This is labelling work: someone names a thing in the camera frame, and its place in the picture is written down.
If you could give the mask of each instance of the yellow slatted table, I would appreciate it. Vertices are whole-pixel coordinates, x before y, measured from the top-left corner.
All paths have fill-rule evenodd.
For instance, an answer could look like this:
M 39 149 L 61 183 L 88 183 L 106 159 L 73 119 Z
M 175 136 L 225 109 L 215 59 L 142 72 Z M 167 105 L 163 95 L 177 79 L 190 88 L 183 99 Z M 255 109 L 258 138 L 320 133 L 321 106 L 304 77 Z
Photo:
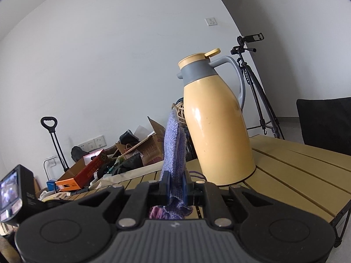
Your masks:
M 250 143 L 256 171 L 240 185 L 313 213 L 333 227 L 350 211 L 351 156 L 262 135 L 250 138 Z M 186 167 L 188 171 L 201 172 L 198 160 L 188 162 Z M 158 171 L 120 184 L 127 190 L 134 189 L 140 182 L 158 181 L 160 175 Z M 65 199 L 80 199 L 92 192 Z M 188 218 L 197 217 L 194 209 Z

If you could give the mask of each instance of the gray collar of jug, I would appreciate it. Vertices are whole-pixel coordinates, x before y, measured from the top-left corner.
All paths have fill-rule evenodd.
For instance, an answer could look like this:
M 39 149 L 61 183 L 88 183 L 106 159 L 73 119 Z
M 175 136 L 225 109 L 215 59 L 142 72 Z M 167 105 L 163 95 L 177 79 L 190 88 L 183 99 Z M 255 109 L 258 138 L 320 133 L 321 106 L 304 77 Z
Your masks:
M 203 59 L 189 63 L 180 70 L 180 73 L 177 74 L 177 77 L 179 79 L 183 79 L 184 86 L 186 86 L 187 84 L 190 84 L 196 80 L 218 75 L 215 69 L 213 69 L 209 63 L 209 59 Z

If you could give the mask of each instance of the thermos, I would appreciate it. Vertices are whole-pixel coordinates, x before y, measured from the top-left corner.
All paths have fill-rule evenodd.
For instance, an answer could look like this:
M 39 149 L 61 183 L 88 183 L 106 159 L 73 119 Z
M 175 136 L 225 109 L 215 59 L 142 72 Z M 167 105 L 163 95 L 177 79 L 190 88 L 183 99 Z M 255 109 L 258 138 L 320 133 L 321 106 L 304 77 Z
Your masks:
M 177 76 L 184 82 L 184 116 L 202 172 L 209 182 L 225 186 L 249 177 L 256 166 L 242 114 L 244 77 L 229 56 L 210 61 L 219 53 L 217 48 L 182 59 Z M 214 69 L 224 63 L 239 76 L 239 102 Z

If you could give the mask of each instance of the yellow lid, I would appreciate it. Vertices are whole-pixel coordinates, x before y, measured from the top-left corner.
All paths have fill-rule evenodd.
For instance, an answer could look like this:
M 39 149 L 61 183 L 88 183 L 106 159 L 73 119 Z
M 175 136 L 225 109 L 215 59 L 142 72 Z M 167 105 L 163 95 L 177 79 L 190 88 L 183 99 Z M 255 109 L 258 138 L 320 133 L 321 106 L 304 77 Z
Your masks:
M 188 64 L 193 63 L 195 61 L 209 59 L 210 57 L 215 56 L 219 53 L 220 53 L 219 48 L 211 50 L 210 52 L 207 52 L 207 53 L 203 53 L 203 52 L 195 53 L 195 54 L 192 54 L 186 58 L 183 58 L 181 61 L 179 61 L 178 66 L 180 69 L 182 69 L 185 65 L 188 65 Z

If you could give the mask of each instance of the gray ribbed panel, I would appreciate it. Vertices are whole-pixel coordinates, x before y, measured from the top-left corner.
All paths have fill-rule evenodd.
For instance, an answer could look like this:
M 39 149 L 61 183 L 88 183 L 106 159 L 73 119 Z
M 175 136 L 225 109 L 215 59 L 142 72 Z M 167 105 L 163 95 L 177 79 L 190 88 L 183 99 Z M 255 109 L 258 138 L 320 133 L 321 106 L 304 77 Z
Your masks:
M 121 232 L 92 263 L 259 263 L 227 231 L 205 220 L 146 220 L 143 227 Z

